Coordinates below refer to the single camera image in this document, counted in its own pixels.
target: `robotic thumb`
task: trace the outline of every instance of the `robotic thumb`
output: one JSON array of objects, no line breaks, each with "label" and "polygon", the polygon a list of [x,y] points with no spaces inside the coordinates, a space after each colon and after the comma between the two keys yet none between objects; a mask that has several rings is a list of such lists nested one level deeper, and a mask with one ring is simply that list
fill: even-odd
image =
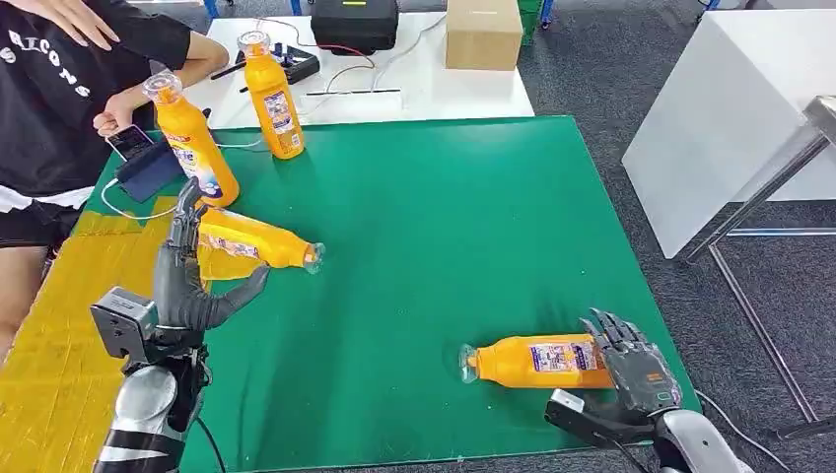
[{"label": "robotic thumb", "polygon": [[269,272],[270,267],[262,264],[237,287],[230,289],[223,296],[213,296],[214,310],[211,311],[206,328],[215,328],[224,323],[238,309],[255,299],[264,289]]}]

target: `bottle cap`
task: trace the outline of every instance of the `bottle cap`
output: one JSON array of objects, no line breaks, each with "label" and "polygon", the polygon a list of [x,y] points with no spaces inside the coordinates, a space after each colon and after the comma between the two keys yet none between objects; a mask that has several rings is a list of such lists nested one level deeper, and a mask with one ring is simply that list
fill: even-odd
[{"label": "bottle cap", "polygon": [[182,82],[170,71],[163,71],[145,80],[142,93],[154,103],[167,105],[182,95]]},{"label": "bottle cap", "polygon": [[245,57],[255,57],[270,52],[270,36],[265,32],[246,32],[238,38],[238,48]]},{"label": "bottle cap", "polygon": [[461,348],[458,349],[458,367],[461,370],[462,381],[465,383],[471,383],[479,377],[476,365],[478,365],[476,350],[474,350],[470,345],[462,345]]},{"label": "bottle cap", "polygon": [[305,250],[302,267],[309,273],[316,274],[322,266],[322,257],[325,255],[325,245],[322,243],[309,244]]}]

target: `green mat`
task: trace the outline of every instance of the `green mat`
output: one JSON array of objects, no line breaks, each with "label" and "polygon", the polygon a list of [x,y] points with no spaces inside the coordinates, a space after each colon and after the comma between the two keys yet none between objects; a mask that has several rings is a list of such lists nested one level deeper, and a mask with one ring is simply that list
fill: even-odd
[{"label": "green mat", "polygon": [[[571,117],[305,134],[306,152],[290,162],[225,153],[242,187],[232,210],[327,246],[319,274],[272,271],[260,297],[207,335],[215,382],[202,418],[230,471],[582,447],[543,421],[549,390],[465,385],[456,352],[511,335],[581,332],[590,306],[644,329],[685,407],[699,409]],[[217,134],[228,144],[258,136]],[[109,195],[147,215],[150,205],[119,194]],[[106,212],[98,198],[89,208]],[[217,471],[199,429],[182,465]]]}]

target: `gray carpet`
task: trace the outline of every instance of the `gray carpet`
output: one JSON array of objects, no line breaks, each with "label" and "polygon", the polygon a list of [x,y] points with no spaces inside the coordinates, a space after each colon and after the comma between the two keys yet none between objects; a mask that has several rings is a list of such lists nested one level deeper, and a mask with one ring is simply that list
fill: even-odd
[{"label": "gray carpet", "polygon": [[[554,24],[522,50],[522,80],[537,114],[578,120],[609,196],[633,245],[680,354],[698,389],[738,426],[772,449],[794,471],[836,471],[836,434],[777,441],[771,432],[801,421],[720,272],[706,255],[688,266],[662,258],[621,157],[682,48],[700,6],[693,0],[557,0]],[[284,2],[219,3],[222,16],[290,15]],[[441,10],[443,3],[401,0],[403,11]],[[199,31],[208,29],[194,6],[158,8]],[[836,222],[828,203],[772,205],[753,225]],[[836,238],[729,238],[720,248],[820,415],[836,414]],[[757,472],[782,471],[735,437],[717,413],[708,417],[738,456]],[[652,457],[642,449],[644,463]],[[633,472],[612,451],[584,451],[363,469],[375,473],[436,471]]]}]

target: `black pen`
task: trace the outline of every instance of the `black pen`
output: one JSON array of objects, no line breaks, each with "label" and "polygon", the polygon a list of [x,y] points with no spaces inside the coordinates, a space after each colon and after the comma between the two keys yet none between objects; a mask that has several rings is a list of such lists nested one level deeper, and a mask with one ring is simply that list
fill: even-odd
[{"label": "black pen", "polygon": [[229,69],[224,69],[223,71],[221,71],[221,72],[219,72],[219,73],[217,73],[213,76],[209,76],[209,80],[214,81],[216,79],[220,79],[220,78],[222,78],[222,77],[224,77],[228,74],[232,74],[235,71],[243,68],[245,65],[246,65],[246,61],[241,61],[238,64],[236,64],[235,66],[230,67]]}]

